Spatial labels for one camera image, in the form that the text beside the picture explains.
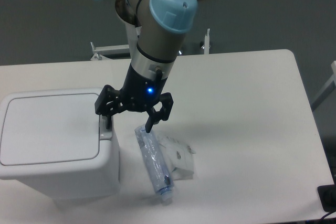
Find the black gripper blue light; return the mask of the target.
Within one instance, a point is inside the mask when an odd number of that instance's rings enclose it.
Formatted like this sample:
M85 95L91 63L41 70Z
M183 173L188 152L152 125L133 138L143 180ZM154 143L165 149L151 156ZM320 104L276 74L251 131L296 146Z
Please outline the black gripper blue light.
M150 133L152 127L160 121L169 119L173 98L171 93L163 93L167 78L163 78L163 71L154 68L154 79L146 78L137 73L130 65L121 90L116 90L106 84L94 103L95 113L105 118L105 128L112 125L112 117L125 110L132 112L147 112L149 118L145 124L145 131ZM156 111L154 106L161 103Z

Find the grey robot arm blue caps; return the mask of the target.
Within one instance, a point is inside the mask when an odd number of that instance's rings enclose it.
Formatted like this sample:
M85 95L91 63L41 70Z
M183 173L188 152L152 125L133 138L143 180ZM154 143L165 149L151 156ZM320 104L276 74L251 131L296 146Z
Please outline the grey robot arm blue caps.
M110 127L112 118L124 111L146 112L145 130L166 121L173 98L163 93L168 76L186 34L193 26L201 0L125 0L132 23L141 30L120 90L103 87L95 102L95 112Z

